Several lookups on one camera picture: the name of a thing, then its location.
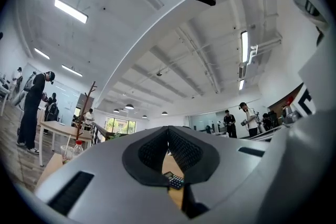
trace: fluorescent light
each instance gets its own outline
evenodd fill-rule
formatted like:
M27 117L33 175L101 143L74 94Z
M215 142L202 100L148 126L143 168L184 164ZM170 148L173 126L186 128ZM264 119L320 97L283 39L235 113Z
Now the fluorescent light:
M247 32L242 32L241 34L241 43L242 43L242 50L243 52L241 53L241 60L242 62L247 61L247 53L248 53L248 34Z
M58 88L58 89L60 89L60 90L62 90L62 91L65 91L65 92L66 92L66 90L64 90L64 89L62 89L62 88L60 88L60 87L58 87L58 86L56 86L56 88Z
M65 13L71 15L72 17L76 18L77 20L81 21L82 23L86 23L88 20L88 16L78 10L70 7L69 5L63 3L60 0L55 0L55 7L63 10Z
M35 51L38 53L38 54L41 54L43 57L46 57L48 60L50 60L49 56L44 54L42 51L38 50L35 48Z
M239 90L241 90L244 87L244 82L245 82L245 79L240 81Z
M64 65L62 65L62 67L63 67L64 69L66 69L66 70L68 70L68 71L70 71L70 72L72 72L72 73L74 73L74 74L80 76L80 77L83 77L82 74L80 74L80 73L78 73L78 72L76 72L76 71L73 71L71 68L68 68L68 67L66 67L66 66L64 66Z

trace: clear plastic cup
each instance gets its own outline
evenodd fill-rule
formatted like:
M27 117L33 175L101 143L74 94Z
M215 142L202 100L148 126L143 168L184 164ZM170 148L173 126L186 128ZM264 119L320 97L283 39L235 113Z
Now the clear plastic cup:
M68 146L68 148L66 149L66 145L65 146L61 146L61 153L62 153L62 163L66 164L67 162L72 160L72 155L74 152L73 147Z

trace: sneaker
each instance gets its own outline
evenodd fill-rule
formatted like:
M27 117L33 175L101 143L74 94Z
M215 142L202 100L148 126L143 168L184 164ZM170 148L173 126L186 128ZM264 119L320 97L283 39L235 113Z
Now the sneaker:
M18 146L25 146L25 145L26 145L25 143L20 143L20 142L18 142L18 141L16 141L16 144L17 144Z
M27 151L36 155L40 154L40 151L36 148L27 148Z

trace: person in white shirt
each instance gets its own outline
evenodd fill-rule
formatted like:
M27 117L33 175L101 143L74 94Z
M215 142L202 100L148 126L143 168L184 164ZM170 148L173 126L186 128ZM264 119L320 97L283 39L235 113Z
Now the person in white shirt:
M20 79L22 77L22 68L21 67L19 67L18 69L17 69L17 72L15 72L15 74L14 74L14 76L13 76L13 78L12 78L12 81L11 81L11 85L10 85L10 87L9 87L9 90L10 90L10 94L9 94L9 99L11 100L12 98L13 98L13 96L14 96L14 90L15 90L15 88L16 88L16 86L17 86L17 81Z
M90 109L89 112L85 114L85 126L84 130L90 131L92 123L94 122L95 117L93 114L93 109Z
M257 135L258 133L258 123L257 123L257 116L254 114L252 109L247 107L246 103L240 103L240 108L246 113L247 117L247 126L248 126L248 133L250 137Z

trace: plastic bottle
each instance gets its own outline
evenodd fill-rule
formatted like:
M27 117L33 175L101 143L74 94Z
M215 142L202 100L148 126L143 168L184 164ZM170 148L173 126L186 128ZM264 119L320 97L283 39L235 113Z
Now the plastic bottle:
M84 151L84 150L83 150L83 148L82 148L82 141L77 140L77 141L76 141L76 146L75 146L75 148L73 149L73 152L74 152L74 153L72 154L72 158L74 159L74 158L78 157L83 151Z

